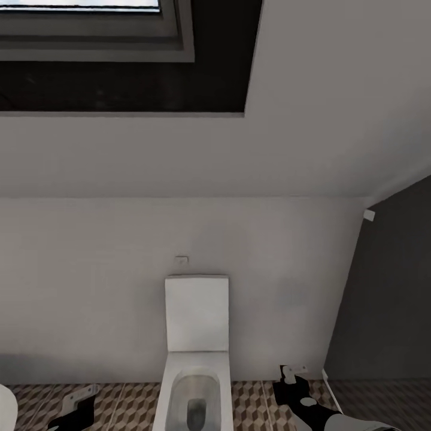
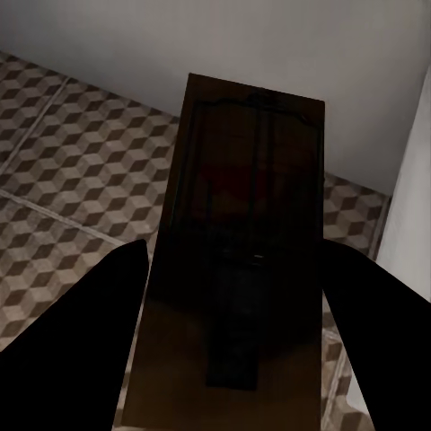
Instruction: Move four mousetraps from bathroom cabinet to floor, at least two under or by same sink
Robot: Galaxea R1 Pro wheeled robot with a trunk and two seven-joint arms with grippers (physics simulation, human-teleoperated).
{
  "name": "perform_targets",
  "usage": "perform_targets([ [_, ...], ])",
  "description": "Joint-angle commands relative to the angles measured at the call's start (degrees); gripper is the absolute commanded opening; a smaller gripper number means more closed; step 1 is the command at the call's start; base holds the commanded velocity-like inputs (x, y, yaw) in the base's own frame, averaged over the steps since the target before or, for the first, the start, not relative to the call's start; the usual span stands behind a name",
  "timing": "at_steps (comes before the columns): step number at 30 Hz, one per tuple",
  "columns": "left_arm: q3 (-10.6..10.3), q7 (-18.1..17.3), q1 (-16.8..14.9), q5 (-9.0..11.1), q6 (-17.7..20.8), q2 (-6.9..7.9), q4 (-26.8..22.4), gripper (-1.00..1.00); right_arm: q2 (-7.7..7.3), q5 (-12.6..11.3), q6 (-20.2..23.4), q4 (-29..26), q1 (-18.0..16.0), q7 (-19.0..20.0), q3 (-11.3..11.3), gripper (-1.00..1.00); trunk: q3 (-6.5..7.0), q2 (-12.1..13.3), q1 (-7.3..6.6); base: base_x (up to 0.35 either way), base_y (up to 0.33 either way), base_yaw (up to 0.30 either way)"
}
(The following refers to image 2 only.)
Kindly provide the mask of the mousetrap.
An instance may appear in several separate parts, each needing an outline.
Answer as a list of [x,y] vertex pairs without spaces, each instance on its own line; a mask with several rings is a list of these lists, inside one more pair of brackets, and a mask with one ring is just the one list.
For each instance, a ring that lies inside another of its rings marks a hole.
[[325,101],[189,74],[121,426],[321,431]]

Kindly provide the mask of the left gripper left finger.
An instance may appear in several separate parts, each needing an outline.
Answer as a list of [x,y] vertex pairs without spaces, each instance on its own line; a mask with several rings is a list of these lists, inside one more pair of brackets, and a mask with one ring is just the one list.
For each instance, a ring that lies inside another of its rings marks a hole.
[[0,352],[0,431],[111,431],[148,274],[111,250]]

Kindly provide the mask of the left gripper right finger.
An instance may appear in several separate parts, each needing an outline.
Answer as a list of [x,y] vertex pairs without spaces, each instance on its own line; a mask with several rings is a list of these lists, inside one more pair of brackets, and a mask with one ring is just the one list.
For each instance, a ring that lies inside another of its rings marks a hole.
[[431,303],[346,244],[316,272],[376,431],[431,431]]

